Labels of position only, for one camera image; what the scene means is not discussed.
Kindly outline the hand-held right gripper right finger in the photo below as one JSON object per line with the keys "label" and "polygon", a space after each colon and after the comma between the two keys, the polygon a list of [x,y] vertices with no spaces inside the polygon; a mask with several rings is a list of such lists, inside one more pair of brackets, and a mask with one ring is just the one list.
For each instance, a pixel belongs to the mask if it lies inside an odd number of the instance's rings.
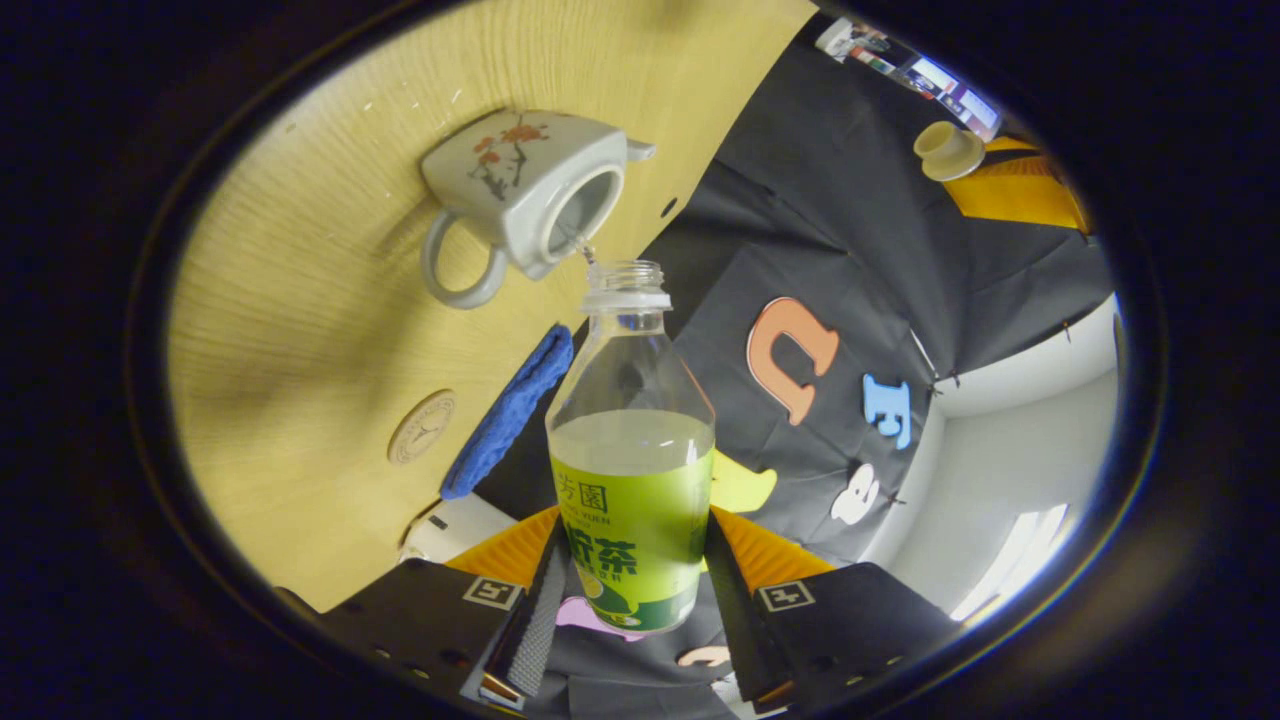
{"label": "hand-held right gripper right finger", "polygon": [[861,707],[963,629],[884,569],[832,566],[718,506],[705,559],[740,691],[759,711]]}

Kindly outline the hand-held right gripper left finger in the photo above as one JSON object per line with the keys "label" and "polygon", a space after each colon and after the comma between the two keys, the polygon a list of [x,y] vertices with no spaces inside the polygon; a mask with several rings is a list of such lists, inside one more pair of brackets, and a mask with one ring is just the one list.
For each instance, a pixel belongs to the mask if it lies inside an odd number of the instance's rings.
{"label": "hand-held right gripper left finger", "polygon": [[317,620],[342,647],[429,697],[522,714],[540,691],[568,577],[552,507],[449,562],[406,560]]}

